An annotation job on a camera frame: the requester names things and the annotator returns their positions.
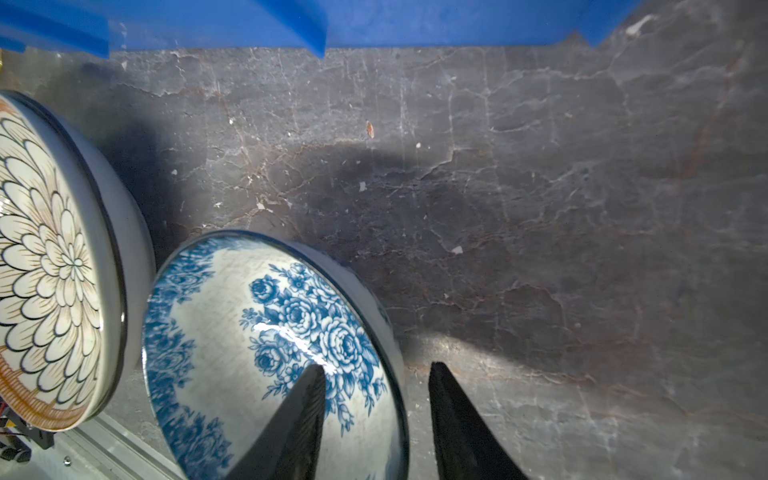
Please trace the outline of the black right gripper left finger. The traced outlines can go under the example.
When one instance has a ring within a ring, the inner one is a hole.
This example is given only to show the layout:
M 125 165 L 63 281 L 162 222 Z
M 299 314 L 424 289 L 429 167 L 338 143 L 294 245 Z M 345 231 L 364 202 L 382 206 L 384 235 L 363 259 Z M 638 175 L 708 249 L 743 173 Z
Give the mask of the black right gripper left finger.
M 306 367 L 229 479 L 313 479 L 325 415 L 322 366 Z

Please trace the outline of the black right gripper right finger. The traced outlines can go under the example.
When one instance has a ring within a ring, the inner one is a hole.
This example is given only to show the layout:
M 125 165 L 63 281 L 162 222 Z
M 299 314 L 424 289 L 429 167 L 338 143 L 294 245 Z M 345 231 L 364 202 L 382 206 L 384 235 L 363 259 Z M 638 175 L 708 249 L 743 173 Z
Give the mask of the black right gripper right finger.
M 434 452 L 441 479 L 524 479 L 443 362 L 428 380 Z

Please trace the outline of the blue floral ceramic bowl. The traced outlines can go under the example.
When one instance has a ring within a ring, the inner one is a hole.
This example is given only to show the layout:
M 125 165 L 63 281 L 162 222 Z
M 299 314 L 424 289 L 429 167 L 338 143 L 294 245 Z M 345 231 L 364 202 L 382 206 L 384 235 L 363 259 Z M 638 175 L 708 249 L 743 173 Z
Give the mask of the blue floral ceramic bowl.
M 144 377 L 176 463 L 222 479 L 312 365 L 325 373 L 321 479 L 404 479 L 405 367 L 386 310 L 329 256 L 249 231 L 204 234 L 163 264 Z

